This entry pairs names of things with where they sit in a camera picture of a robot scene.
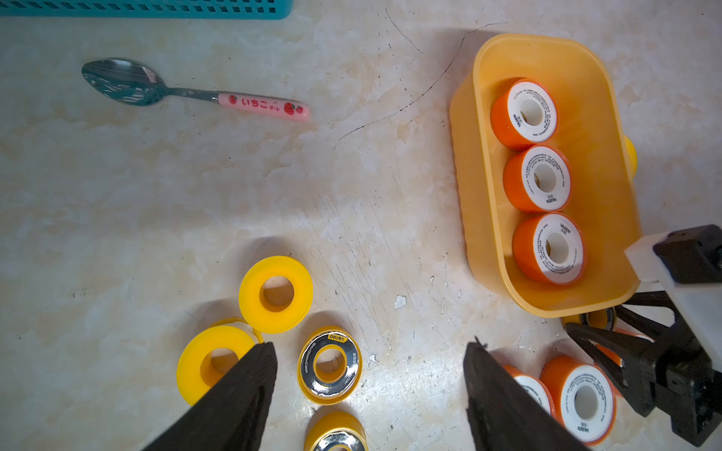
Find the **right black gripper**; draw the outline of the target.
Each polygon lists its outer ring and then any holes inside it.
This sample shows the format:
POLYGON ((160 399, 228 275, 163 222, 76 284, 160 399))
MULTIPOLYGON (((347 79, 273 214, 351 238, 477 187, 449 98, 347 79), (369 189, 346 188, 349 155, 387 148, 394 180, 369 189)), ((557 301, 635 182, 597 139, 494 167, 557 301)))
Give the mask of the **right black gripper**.
MULTIPOLYGON (((652 250, 675 282, 721 284, 718 225, 671 231, 652 250)), ((637 293, 628 302, 668 308, 673 324, 654 332, 653 321, 623 321, 627 328, 614 331, 571 323, 565 331, 605 372, 652 372, 654 406, 669 415, 676 435, 703 445, 721 424, 721 371, 713 369, 701 342, 662 288, 637 293)))

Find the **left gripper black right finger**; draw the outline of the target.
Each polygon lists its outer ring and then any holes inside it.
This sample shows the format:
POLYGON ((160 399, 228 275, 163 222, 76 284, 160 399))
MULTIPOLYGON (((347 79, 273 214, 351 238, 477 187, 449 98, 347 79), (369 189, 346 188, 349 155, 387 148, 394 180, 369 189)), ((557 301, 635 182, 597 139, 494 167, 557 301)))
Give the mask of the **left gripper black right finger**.
POLYGON ((466 346, 467 418, 477 450, 585 450, 479 341, 466 346))

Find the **yellow plastic storage box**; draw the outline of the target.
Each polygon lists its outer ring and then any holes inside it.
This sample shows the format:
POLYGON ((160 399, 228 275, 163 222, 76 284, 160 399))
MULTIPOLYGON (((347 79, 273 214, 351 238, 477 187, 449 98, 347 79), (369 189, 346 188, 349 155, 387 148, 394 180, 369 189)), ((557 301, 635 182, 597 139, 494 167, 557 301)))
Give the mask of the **yellow plastic storage box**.
POLYGON ((616 95, 587 47, 503 34, 452 98, 466 255, 484 287, 543 318, 619 306, 641 235, 616 95))

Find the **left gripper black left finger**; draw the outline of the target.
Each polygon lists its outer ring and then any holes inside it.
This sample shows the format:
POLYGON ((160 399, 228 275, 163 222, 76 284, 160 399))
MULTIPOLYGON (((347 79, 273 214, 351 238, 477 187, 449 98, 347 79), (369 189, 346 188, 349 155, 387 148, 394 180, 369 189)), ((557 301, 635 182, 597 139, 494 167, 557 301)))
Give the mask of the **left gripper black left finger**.
POLYGON ((258 450, 278 375, 272 343, 257 344, 148 450, 258 450))

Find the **black yellow tape roll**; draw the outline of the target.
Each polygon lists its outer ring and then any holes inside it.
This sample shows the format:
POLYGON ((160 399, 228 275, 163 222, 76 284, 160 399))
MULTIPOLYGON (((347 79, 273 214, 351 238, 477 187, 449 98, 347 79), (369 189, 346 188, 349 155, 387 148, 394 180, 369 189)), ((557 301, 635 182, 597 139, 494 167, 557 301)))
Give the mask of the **black yellow tape roll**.
POLYGON ((355 391, 363 370, 361 350, 340 327, 325 327, 311 335, 298 360, 302 393, 321 406, 343 402, 355 391))
POLYGON ((366 432, 360 421, 350 413, 329 413, 308 432, 306 451, 368 451, 366 432))
POLYGON ((578 315, 565 316, 561 319, 563 328, 568 324, 582 324, 596 329, 614 331, 617 326, 617 313, 614 307, 603 310, 582 313, 578 315))

